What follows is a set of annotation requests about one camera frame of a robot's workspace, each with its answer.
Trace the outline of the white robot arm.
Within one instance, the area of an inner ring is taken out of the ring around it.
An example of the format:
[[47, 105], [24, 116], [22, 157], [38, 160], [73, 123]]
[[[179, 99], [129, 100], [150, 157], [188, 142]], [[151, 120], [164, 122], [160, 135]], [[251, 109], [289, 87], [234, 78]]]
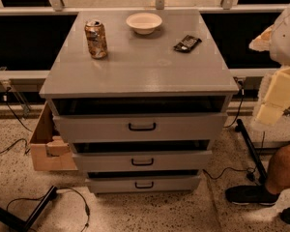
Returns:
[[248, 47], [268, 51], [270, 58], [280, 64], [280, 68], [273, 74], [267, 73], [260, 84], [251, 125], [261, 131], [273, 126], [290, 107], [290, 4]]

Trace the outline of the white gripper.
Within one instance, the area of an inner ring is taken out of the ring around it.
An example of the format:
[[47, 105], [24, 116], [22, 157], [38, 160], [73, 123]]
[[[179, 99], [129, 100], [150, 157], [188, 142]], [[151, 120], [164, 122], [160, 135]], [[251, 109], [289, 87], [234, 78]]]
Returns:
[[290, 67], [281, 68], [273, 74], [262, 103], [255, 120], [260, 124], [272, 126], [283, 114], [280, 109], [290, 106]]

